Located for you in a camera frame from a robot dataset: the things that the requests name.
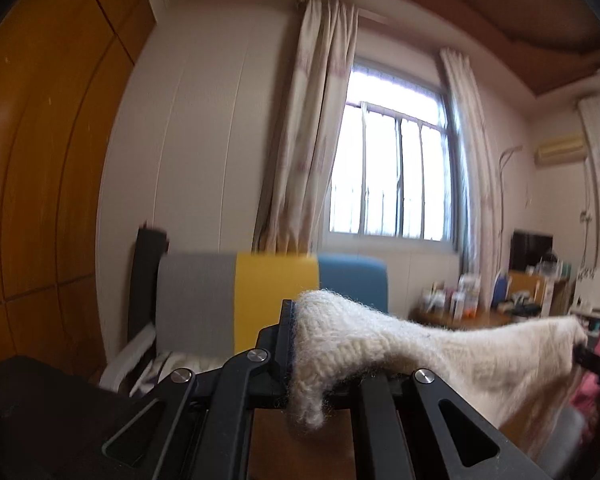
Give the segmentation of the black padded bench seat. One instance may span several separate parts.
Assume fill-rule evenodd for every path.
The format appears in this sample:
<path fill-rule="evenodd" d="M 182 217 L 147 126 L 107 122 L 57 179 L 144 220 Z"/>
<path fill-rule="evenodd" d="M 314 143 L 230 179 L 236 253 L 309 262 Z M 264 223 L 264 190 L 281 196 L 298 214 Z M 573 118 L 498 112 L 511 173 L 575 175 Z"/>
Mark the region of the black padded bench seat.
<path fill-rule="evenodd" d="M 47 364 L 0 362 L 0 479 L 138 479 L 102 454 L 134 402 Z"/>

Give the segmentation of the wooden wardrobe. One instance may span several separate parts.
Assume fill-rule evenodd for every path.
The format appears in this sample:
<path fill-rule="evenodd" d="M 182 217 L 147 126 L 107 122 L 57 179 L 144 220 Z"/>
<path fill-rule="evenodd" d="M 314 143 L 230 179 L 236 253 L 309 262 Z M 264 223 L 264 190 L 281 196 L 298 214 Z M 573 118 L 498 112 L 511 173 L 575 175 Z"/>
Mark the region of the wooden wardrobe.
<path fill-rule="evenodd" d="M 0 0 L 0 361 L 92 378 L 109 138 L 155 27 L 149 0 Z"/>

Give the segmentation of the window with metal bars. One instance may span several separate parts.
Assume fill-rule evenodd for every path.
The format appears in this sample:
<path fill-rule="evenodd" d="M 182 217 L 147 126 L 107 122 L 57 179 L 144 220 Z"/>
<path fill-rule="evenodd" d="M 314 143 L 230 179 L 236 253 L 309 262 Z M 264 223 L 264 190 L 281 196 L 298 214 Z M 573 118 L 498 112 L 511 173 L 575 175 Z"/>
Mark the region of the window with metal bars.
<path fill-rule="evenodd" d="M 452 243 L 454 168 L 443 93 L 355 62 L 328 191 L 328 234 Z"/>

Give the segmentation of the beige curtain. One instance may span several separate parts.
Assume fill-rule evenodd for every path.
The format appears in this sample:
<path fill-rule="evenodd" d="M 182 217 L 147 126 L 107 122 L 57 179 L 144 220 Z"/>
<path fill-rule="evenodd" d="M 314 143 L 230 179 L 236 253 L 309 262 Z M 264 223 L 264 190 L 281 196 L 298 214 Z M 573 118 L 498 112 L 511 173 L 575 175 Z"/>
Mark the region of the beige curtain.
<path fill-rule="evenodd" d="M 358 8 L 306 0 L 252 248 L 306 254 L 320 229 L 358 39 Z"/>
<path fill-rule="evenodd" d="M 500 270 L 502 200 L 498 174 L 482 99 L 468 56 L 443 48 L 440 60 L 450 90 L 451 113 L 460 148 L 464 271 L 481 278 L 479 306 L 490 310 Z"/>

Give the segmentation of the beige right curtain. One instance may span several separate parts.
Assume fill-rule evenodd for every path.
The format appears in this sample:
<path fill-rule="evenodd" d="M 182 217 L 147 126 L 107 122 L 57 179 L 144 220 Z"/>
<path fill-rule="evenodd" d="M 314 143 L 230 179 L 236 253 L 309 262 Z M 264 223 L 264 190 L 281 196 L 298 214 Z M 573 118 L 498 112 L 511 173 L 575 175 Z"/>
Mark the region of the beige right curtain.
<path fill-rule="evenodd" d="M 479 306 L 490 310 L 500 270 L 502 200 L 498 174 L 482 99 L 468 56 L 443 48 L 440 60 L 450 90 L 451 113 L 460 148 L 464 271 L 481 278 Z"/>

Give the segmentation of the beige left curtain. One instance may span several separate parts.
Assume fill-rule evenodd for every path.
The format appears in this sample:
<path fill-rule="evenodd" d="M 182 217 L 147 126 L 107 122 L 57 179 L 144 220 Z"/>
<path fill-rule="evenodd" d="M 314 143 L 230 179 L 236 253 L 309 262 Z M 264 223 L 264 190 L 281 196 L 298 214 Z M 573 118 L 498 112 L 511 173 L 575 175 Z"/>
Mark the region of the beige left curtain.
<path fill-rule="evenodd" d="M 358 39 L 358 8 L 306 0 L 252 248 L 306 254 L 320 229 Z"/>

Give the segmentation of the white knitted sweater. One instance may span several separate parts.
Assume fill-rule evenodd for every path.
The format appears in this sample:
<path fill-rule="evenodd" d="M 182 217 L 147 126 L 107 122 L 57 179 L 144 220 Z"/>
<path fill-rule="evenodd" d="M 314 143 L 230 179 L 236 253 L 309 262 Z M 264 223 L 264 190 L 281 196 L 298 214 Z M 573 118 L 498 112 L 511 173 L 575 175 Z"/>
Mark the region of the white knitted sweater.
<path fill-rule="evenodd" d="M 394 318 L 329 292 L 294 305 L 289 409 L 297 425 L 324 424 L 325 394 L 369 370 L 428 368 L 530 458 L 550 438 L 582 373 L 586 335 L 572 316 L 484 330 L 444 330 Z"/>

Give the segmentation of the black television monitor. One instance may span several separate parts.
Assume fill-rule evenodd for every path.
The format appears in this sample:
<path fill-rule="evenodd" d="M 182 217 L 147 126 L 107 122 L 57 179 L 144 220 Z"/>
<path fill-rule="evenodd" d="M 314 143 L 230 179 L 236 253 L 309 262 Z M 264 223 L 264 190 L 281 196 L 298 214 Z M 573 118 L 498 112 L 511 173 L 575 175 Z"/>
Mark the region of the black television monitor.
<path fill-rule="evenodd" d="M 551 235 L 515 230 L 510 238 L 508 268 L 511 271 L 524 272 L 529 266 L 536 266 L 541 258 L 552 250 Z"/>

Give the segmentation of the blue chair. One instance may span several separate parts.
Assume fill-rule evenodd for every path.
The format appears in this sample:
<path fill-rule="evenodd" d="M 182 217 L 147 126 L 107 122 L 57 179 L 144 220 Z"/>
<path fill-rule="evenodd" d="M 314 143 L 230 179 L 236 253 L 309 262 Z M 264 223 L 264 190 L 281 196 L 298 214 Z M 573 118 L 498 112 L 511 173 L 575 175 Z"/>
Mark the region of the blue chair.
<path fill-rule="evenodd" d="M 500 272 L 493 285 L 493 295 L 491 309 L 496 310 L 500 304 L 506 301 L 509 286 L 509 276 L 505 272 Z"/>

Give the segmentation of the wall air conditioner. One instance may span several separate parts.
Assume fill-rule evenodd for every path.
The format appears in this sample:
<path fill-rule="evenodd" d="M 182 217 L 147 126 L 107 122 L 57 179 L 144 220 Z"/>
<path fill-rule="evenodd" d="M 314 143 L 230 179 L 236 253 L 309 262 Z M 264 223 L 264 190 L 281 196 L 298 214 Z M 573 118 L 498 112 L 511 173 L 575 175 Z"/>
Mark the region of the wall air conditioner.
<path fill-rule="evenodd" d="M 540 144 L 534 153 L 538 167 L 551 167 L 583 162 L 588 157 L 584 136 L 568 136 Z"/>

